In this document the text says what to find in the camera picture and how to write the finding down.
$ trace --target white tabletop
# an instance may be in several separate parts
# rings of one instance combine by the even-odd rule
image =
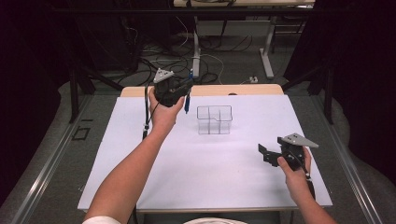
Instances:
[[[143,97],[118,99],[78,209],[87,210],[107,174],[141,141]],[[198,105],[231,105],[230,134],[198,134]],[[191,97],[177,116],[137,203],[139,212],[257,211],[296,208],[279,167],[262,161],[258,144],[280,151],[278,136],[304,135],[286,95]],[[332,205],[315,160],[320,205]]]
[[[185,7],[187,0],[175,0],[175,7]],[[225,7],[228,2],[224,3],[206,3],[191,0],[193,7]],[[275,6],[304,6],[314,5],[315,0],[236,0],[234,7],[275,7]]]

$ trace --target forearm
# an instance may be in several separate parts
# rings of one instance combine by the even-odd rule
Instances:
[[[113,217],[126,223],[149,177],[168,131],[152,131],[113,171],[97,190],[86,219]]]
[[[333,224],[334,219],[313,199],[301,200],[297,203],[306,224]]]

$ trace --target white table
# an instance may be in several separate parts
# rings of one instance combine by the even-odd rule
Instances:
[[[247,93],[248,88],[254,86],[235,86],[235,91],[229,92],[245,90]],[[205,87],[196,89],[199,92]],[[198,134],[198,105],[231,105],[231,133]],[[118,98],[78,209],[89,208],[103,179],[141,141],[143,121],[143,97]],[[269,150],[280,151],[276,138],[290,133],[304,135],[287,95],[276,92],[192,96],[189,114],[178,114],[176,126],[163,143],[137,203],[137,211],[230,212],[296,208],[281,169],[263,162],[258,151],[259,143]],[[318,203],[332,205],[315,160],[311,170]]]
[[[186,7],[187,0],[174,0],[175,7]],[[233,7],[286,7],[314,5],[315,0],[236,0]],[[192,7],[226,7],[224,3],[205,3],[191,0]],[[194,77],[199,76],[201,49],[199,48],[198,35],[221,35],[223,21],[198,21],[195,17],[197,33],[194,33],[194,57],[192,70]],[[270,21],[227,21],[223,35],[252,35],[265,36],[264,48],[260,49],[262,64],[267,78],[274,78],[268,51],[276,26],[276,17]]]

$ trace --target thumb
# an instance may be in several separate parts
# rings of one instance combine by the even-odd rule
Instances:
[[[288,163],[286,162],[285,158],[278,157],[277,158],[277,163],[279,164],[280,168],[282,168],[282,171],[283,171],[283,173],[285,173],[286,176],[288,176],[288,175],[293,173],[293,171],[289,167]]]

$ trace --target gray floor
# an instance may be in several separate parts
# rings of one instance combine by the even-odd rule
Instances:
[[[243,37],[227,37],[223,40],[223,48],[230,49],[242,39]],[[203,58],[207,62],[210,72],[216,74],[221,72],[220,81],[216,80],[209,84],[220,84],[220,82],[222,84],[240,84],[246,82],[250,76],[258,77],[259,83],[283,84],[286,80],[282,75],[297,41],[297,35],[277,37],[275,53],[270,55],[276,78],[271,80],[265,77],[259,57],[258,48],[262,45],[262,39],[253,39],[252,44],[245,51],[202,52],[210,55]],[[240,49],[247,45],[248,39],[240,46]],[[149,54],[158,49],[152,47],[146,50],[145,54]],[[189,51],[188,48],[179,48],[178,45],[176,45],[175,50]],[[165,56],[147,58],[152,61],[175,59]],[[186,64],[190,66],[191,59],[188,59],[187,62]],[[174,67],[174,71],[178,71],[178,68],[181,67]],[[186,74],[187,70],[180,73],[181,76]],[[121,84],[133,86],[145,80],[147,75],[139,74],[127,77]],[[349,128],[342,113],[342,107],[334,101],[332,112],[335,124],[329,129],[323,121],[320,109],[318,109],[322,95],[308,96],[306,93],[307,84],[302,83],[287,91],[286,94],[290,96],[305,135],[327,149],[313,151],[319,170],[322,172],[334,202],[334,206],[327,210],[340,223],[373,223],[367,221],[368,215],[361,209],[361,201],[356,196],[357,190],[353,188],[353,184],[351,185],[353,180],[350,180],[346,175],[348,167],[344,167],[341,163],[340,154],[336,151],[336,148],[339,147],[334,143],[334,138],[330,137],[331,129],[335,129],[336,138],[339,138],[347,153]],[[67,122],[71,111],[68,85],[60,88],[63,98],[57,116],[25,173],[1,207],[1,223],[12,223],[13,221],[14,223],[21,223],[21,220],[25,223],[80,223],[84,216],[83,212],[77,210],[77,202],[81,193],[80,188],[88,178],[95,152],[106,129],[115,99],[120,94],[100,82],[95,82],[95,85],[98,91],[94,96],[80,97],[82,105],[87,106],[78,118],[78,122],[73,126],[69,126]],[[87,139],[85,141],[73,140],[73,138],[66,139],[68,133],[76,133],[78,126],[90,129]],[[49,159],[53,157],[57,157],[58,162],[50,163]],[[363,161],[353,155],[350,155],[350,157],[354,161],[352,168],[356,167],[358,178],[365,187],[363,189],[367,190],[368,199],[371,200],[375,212],[380,215],[383,223],[396,223],[394,214],[394,211],[396,211],[394,203],[396,202],[395,186]],[[48,167],[49,164],[53,168],[53,173],[43,173],[43,167]],[[38,177],[46,178],[49,181],[48,185],[44,184],[42,189],[35,189],[34,183]],[[27,198],[34,195],[32,192],[37,192],[36,198],[29,201]],[[282,223],[288,223],[290,212],[283,211],[281,215]],[[298,212],[295,215],[294,223],[303,223]]]

